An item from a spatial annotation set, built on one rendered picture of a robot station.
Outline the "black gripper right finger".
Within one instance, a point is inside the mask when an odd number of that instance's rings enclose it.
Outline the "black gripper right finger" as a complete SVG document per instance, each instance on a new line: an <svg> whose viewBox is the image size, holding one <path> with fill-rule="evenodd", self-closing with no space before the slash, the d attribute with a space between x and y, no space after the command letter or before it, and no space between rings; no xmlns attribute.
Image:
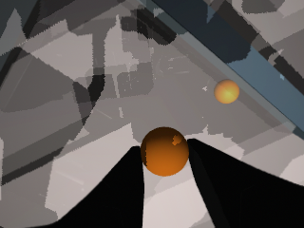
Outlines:
<svg viewBox="0 0 304 228"><path fill-rule="evenodd" d="M304 228L304 186L197 139L189 162L215 228Z"/></svg>

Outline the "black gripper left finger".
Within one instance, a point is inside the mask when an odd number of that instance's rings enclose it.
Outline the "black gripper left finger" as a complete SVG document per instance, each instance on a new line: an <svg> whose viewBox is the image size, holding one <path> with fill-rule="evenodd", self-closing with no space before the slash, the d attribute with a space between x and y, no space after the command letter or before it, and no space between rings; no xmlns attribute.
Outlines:
<svg viewBox="0 0 304 228"><path fill-rule="evenodd" d="M137 145L62 218L27 228L143 228L143 201L143 161Z"/></svg>

